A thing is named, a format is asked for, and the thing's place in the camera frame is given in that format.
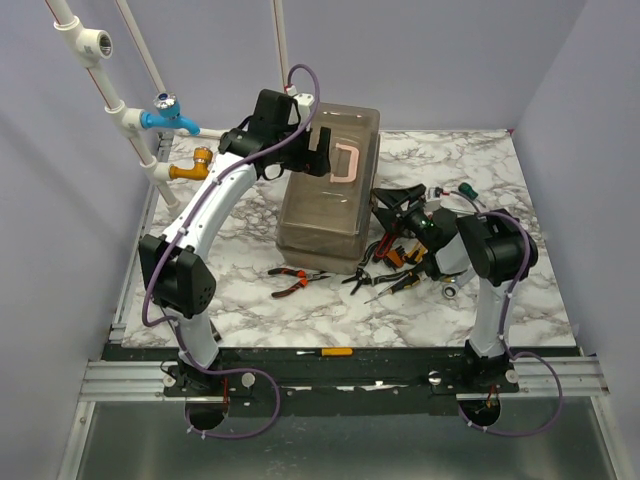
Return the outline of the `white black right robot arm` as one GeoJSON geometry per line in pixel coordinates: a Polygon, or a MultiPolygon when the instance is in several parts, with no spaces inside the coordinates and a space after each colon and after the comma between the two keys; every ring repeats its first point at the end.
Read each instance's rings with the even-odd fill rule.
{"type": "Polygon", "coordinates": [[[476,319],[457,376],[480,392],[510,367],[508,330],[519,283],[538,260],[537,246],[506,210],[458,214],[427,205],[423,184],[375,188],[374,215],[387,232],[411,234],[426,249],[419,269],[434,281],[473,271],[479,279],[476,319]]]}

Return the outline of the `beige toolbox with clear lid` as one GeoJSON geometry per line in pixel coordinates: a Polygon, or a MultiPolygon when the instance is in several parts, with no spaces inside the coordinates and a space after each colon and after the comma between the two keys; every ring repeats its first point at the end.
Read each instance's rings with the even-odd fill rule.
{"type": "Polygon", "coordinates": [[[314,126],[331,129],[331,170],[323,177],[290,175],[276,248],[290,266],[353,274],[368,244],[380,112],[322,103],[314,126]]]}

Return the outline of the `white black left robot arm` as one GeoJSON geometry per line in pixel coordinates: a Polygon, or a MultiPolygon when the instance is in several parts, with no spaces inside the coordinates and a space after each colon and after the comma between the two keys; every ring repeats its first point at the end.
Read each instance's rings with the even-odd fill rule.
{"type": "Polygon", "coordinates": [[[235,205],[267,168],[328,174],[330,130],[321,128],[317,145],[310,145],[318,106],[318,94],[299,93],[293,86],[282,92],[262,90],[253,113],[222,134],[213,170],[178,218],[161,235],[147,234],[139,242],[142,322],[171,327],[179,357],[190,366],[187,382],[201,395],[214,393],[222,380],[214,364],[219,346],[207,313],[216,291],[206,265],[209,251],[235,205]],[[151,305],[164,313],[157,321],[149,316],[151,305]]]}

